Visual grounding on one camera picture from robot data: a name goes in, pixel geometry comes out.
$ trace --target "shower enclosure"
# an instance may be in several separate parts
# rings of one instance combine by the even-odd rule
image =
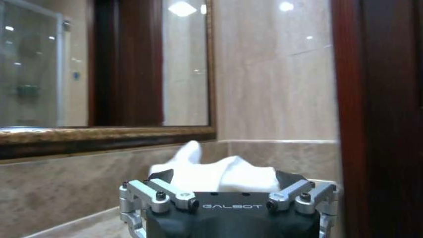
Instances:
[[[0,126],[62,126],[62,18],[0,0]]]

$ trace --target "wall tile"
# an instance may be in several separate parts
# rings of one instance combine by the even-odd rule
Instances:
[[[224,157],[224,145],[214,145],[202,144],[205,161]],[[178,147],[0,165],[0,237],[31,234],[116,207],[121,182],[144,179],[149,166],[166,162]]]
[[[337,143],[229,142],[229,156],[238,155],[254,166],[341,184]]]
[[[214,1],[220,140],[336,140],[328,0]]]

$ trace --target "marble wall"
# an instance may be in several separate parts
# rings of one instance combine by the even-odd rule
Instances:
[[[144,179],[180,146],[10,160],[0,164],[0,237],[21,237],[118,206],[122,181]],[[204,163],[226,144],[201,144]]]
[[[254,166],[341,184],[338,144],[332,142],[228,142],[228,155],[238,155]]]
[[[220,140],[336,140],[329,0],[214,0]]]
[[[33,0],[45,9],[61,13],[70,22],[64,32],[64,118],[61,125],[88,124],[88,35],[86,0]]]
[[[208,125],[205,0],[162,1],[162,90],[164,125]]]

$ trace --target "wooden door frame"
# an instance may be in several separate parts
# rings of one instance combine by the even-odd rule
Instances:
[[[416,2],[332,0],[344,218],[352,238],[423,236]]]

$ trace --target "white cloth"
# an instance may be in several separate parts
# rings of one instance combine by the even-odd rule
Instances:
[[[238,156],[216,163],[200,164],[201,147],[188,142],[165,163],[153,165],[149,174],[173,169],[172,185],[193,192],[274,192],[278,191],[273,167],[254,167]]]

